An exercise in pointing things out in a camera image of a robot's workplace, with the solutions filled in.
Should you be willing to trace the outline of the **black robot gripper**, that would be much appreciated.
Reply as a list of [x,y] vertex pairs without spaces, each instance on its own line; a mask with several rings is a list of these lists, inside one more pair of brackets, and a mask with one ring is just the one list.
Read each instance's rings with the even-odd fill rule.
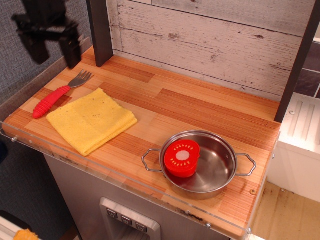
[[43,64],[49,58],[45,41],[59,42],[68,68],[82,60],[78,23],[67,17],[65,0],[23,0],[25,13],[14,14],[18,36],[31,58]]

